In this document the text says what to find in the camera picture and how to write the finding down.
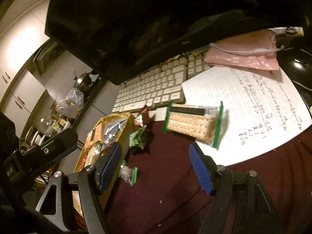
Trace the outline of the green-edged cracker packet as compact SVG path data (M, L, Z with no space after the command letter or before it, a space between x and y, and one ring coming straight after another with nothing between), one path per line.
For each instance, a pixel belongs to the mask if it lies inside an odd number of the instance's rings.
M224 105L219 107L177 104L170 101L162 131L181 133L218 148L221 138Z

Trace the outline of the small green candy wrapper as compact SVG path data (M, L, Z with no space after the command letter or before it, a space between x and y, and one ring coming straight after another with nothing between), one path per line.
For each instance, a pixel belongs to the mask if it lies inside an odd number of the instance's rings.
M121 162L118 177L123 179L130 186L135 186L137 181L138 168L131 168L125 160Z

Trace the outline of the clear plastic bag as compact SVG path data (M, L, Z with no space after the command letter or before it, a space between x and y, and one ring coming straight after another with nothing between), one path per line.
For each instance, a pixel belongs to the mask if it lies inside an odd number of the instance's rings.
M69 94L56 105L56 112L68 118L77 118L83 109L83 104L83 93L77 88L72 88Z

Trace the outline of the orange biscuit box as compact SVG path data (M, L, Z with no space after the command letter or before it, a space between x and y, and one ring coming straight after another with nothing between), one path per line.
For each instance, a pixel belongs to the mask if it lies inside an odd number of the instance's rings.
M87 135L86 142L85 142L85 153L88 154L91 148L96 143L103 143L104 141L104 129L105 125L103 123L97 125L95 128L93 128L92 131L90 131Z

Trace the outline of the silver foil snack packet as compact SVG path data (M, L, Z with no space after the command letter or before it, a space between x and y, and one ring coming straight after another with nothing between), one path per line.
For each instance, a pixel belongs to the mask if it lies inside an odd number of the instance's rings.
M128 120L126 118L118 118L110 121L105 125L104 141L102 143L102 151L109 148L113 142L116 142L122 131L124 130Z

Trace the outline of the white handwritten paper sheet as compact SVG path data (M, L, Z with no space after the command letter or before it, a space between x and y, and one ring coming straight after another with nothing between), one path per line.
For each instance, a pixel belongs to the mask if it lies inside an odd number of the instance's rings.
M214 66L182 84L188 105L224 107L218 148L197 144L230 166L282 146L311 126L311 114L286 73Z

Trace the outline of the yellow-taped cardboard box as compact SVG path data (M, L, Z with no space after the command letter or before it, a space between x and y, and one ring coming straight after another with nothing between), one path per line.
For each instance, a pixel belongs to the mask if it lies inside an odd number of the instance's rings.
M108 153L108 147L114 142L120 144L122 152L120 160L118 161L118 167L114 171L108 190L104 191L104 193L99 196L99 201L103 208L105 208L108 203L108 198L118 179L122 161L128 153L129 137L135 132L134 120L135 118L131 113L113 113L101 118L92 131L87 134L85 146L76 163L74 171L79 172L84 167L94 164L101 153Z

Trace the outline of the green crumpled snack wrapper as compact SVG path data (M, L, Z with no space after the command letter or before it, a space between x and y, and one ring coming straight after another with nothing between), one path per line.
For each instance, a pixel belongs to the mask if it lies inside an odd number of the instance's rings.
M129 148L144 150L147 144L148 130L146 126L140 127L129 136Z

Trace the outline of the metal pot on counter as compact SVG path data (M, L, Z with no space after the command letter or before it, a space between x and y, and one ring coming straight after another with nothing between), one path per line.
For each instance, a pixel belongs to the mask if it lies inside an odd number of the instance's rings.
M85 89L90 88L90 85L93 83L90 73L83 73L79 77L75 77L74 79L74 88L83 91Z

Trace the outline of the small red snack packet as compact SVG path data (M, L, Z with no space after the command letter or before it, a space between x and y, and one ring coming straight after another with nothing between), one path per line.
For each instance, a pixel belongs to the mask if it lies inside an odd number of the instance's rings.
M149 108L147 105L145 105L137 115L137 117L134 120L135 125L138 128L144 127L150 122L149 118Z

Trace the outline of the white computer keyboard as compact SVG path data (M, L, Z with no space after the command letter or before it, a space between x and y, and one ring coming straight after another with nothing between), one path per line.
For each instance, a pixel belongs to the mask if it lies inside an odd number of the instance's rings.
M143 106L164 107L170 101L184 103L182 84L210 68L206 52L179 54L121 84L112 112L138 112Z

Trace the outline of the black computer mouse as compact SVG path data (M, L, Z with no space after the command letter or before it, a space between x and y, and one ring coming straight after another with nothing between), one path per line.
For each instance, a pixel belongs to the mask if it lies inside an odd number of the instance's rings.
M288 48L277 53L280 68L291 81L311 91L311 53L299 48Z

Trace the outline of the pink plastic bag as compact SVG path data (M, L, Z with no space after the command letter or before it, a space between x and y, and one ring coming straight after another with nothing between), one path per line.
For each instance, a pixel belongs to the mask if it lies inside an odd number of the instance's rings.
M210 43L204 62L275 71L279 70L277 52L284 48L284 45L276 46L275 32L259 30Z

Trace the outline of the black computer monitor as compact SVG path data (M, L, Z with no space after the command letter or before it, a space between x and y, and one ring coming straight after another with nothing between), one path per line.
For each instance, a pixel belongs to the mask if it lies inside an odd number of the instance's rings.
M45 34L118 85L166 59L265 28L311 28L311 0L52 0Z

